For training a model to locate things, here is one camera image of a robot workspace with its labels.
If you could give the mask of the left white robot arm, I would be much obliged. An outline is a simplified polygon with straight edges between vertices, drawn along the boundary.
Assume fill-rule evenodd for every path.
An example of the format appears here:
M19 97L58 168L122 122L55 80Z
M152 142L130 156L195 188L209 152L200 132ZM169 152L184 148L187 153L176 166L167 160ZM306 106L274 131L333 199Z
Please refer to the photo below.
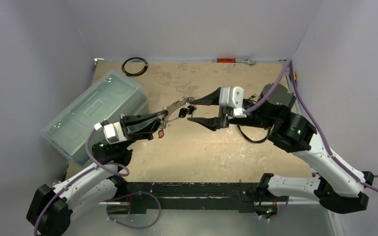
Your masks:
M121 115L118 122L96 123L85 142L91 164L63 182L36 190L26 216L34 235L61 236L84 207L110 198L123 200L126 186L113 181L130 174L127 166L133 151L128 147L139 140L152 140L168 115L163 109L146 115Z

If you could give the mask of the red key tag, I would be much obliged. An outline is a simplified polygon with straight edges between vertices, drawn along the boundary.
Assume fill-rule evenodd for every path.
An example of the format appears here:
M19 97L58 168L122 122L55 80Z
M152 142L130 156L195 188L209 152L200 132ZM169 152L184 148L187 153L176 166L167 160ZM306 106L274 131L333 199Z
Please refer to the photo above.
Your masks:
M158 131L158 138L161 139L163 137L164 137L164 130L161 129L161 130Z

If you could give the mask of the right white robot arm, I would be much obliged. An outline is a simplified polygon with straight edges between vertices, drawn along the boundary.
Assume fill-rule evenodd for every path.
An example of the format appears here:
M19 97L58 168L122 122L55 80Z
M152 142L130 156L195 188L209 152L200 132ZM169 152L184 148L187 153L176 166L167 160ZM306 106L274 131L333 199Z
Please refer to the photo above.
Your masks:
M372 184L374 175L354 170L349 164L324 146L316 127L304 116L294 113L296 97L280 84L267 84L257 110L246 114L253 103L243 98L241 87L220 87L214 92L191 101L192 105L219 106L214 118L192 118L212 131L230 124L268 129L268 140L276 147L300 158L316 170L316 177L283 177L264 174L253 194L263 200L291 196L319 202L324 208L339 214L364 211L369 197L363 192Z

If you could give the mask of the black key fob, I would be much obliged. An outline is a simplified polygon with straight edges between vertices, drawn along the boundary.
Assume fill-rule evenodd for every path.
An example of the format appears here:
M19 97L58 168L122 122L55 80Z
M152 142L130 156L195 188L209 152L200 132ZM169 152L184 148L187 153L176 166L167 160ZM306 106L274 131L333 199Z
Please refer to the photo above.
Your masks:
M187 115L191 115L191 112L193 110L196 110L195 106L189 105L187 107L183 107L180 109L178 117L179 118L185 118Z

